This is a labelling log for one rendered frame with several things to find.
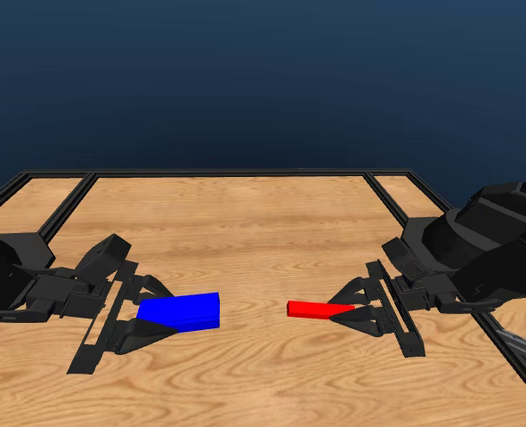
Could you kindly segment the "blue hollow socket block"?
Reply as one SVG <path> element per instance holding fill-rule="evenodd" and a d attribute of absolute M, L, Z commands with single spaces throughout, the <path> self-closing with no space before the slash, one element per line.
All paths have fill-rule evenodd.
<path fill-rule="evenodd" d="M 220 327 L 218 293 L 189 294 L 143 300 L 137 318 L 177 329 L 179 333 Z"/>

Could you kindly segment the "thin red peg bar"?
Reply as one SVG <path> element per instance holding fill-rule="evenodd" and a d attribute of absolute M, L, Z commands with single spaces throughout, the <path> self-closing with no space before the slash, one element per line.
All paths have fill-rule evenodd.
<path fill-rule="evenodd" d="M 332 316 L 354 310 L 353 305 L 323 302 L 287 302 L 287 316 L 292 318 L 329 319 Z"/>

